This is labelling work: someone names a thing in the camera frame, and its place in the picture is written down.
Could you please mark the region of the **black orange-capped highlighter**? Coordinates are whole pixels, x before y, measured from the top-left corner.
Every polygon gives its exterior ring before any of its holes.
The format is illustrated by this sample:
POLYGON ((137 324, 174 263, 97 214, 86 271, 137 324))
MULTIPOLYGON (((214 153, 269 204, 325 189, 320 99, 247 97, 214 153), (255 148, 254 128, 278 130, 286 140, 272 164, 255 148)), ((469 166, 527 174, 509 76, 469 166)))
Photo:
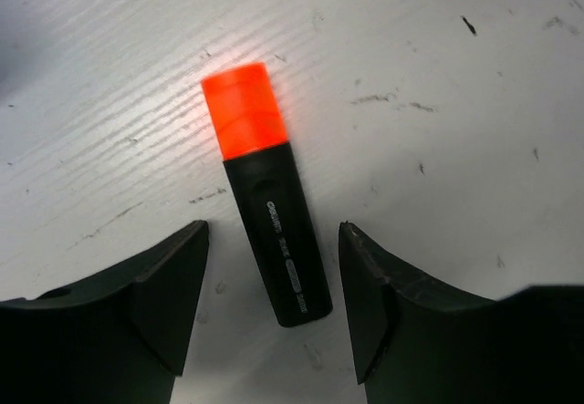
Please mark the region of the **black orange-capped highlighter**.
POLYGON ((333 308, 286 126, 261 62, 202 82, 223 165, 258 270, 283 327, 333 308))

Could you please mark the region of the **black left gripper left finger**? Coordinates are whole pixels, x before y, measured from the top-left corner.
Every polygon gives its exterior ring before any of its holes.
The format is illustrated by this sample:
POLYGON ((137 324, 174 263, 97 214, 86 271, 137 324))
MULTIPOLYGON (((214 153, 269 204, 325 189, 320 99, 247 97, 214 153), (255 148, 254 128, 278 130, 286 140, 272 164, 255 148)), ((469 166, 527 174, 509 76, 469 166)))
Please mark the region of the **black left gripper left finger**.
POLYGON ((167 403, 209 250, 195 221, 96 274, 1 304, 4 403, 167 403))

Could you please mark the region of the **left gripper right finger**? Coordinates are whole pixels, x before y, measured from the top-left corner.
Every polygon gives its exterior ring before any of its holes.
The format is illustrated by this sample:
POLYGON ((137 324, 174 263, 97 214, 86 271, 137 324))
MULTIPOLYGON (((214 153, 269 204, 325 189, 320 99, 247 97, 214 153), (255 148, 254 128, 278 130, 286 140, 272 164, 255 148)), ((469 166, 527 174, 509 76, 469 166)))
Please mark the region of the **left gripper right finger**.
POLYGON ((535 285, 490 300, 339 226, 357 381, 370 403, 580 403, 583 289, 535 285))

